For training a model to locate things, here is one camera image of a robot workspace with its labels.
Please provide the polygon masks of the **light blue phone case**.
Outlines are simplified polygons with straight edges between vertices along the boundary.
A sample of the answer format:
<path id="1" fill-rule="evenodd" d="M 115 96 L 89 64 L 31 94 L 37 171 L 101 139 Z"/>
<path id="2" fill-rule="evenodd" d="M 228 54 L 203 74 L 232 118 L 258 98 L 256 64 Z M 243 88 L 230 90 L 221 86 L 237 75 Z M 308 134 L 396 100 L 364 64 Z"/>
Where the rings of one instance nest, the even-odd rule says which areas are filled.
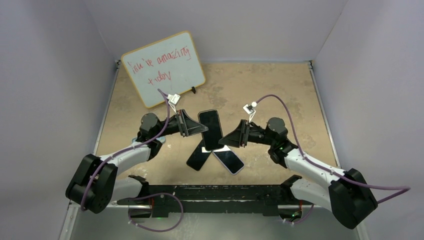
<path id="1" fill-rule="evenodd" d="M 161 136 L 156 138 L 157 141 L 161 142 L 162 144 L 164 144 L 166 142 L 166 137 L 165 136 Z M 134 143 L 137 141 L 137 137 L 134 137 L 131 142 Z"/>

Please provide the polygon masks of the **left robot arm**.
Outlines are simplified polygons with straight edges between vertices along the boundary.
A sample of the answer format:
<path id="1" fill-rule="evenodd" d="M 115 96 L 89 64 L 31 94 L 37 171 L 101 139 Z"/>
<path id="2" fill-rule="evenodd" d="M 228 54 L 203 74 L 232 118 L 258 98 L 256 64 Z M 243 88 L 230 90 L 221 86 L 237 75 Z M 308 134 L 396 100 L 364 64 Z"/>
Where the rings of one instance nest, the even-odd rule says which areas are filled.
<path id="1" fill-rule="evenodd" d="M 147 113 L 141 118 L 136 140 L 129 146 L 107 155 L 83 157 L 65 196 L 78 203 L 82 211 L 95 214 L 102 212 L 110 202 L 128 198 L 142 205 L 149 199 L 149 191 L 144 187 L 148 185 L 146 180 L 133 175 L 117 180 L 117 176 L 156 157 L 163 145 L 159 137 L 176 133 L 188 137 L 206 131 L 207 126 L 190 118 L 183 109 L 165 120 Z"/>

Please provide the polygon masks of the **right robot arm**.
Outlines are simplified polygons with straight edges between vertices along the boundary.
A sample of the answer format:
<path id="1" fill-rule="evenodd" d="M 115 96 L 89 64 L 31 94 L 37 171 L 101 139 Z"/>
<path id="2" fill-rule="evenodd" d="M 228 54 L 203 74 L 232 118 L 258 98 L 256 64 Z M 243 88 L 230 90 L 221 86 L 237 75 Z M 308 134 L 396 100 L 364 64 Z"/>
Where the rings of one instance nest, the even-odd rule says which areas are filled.
<path id="1" fill-rule="evenodd" d="M 272 117 L 265 128 L 242 119 L 235 130 L 218 142 L 235 148 L 246 147 L 249 142 L 268 145 L 267 152 L 275 164 L 299 174 L 283 183 L 282 200 L 288 204 L 303 200 L 323 207 L 348 229 L 354 229 L 378 207 L 358 170 L 345 171 L 302 153 L 289 140 L 281 118 Z"/>

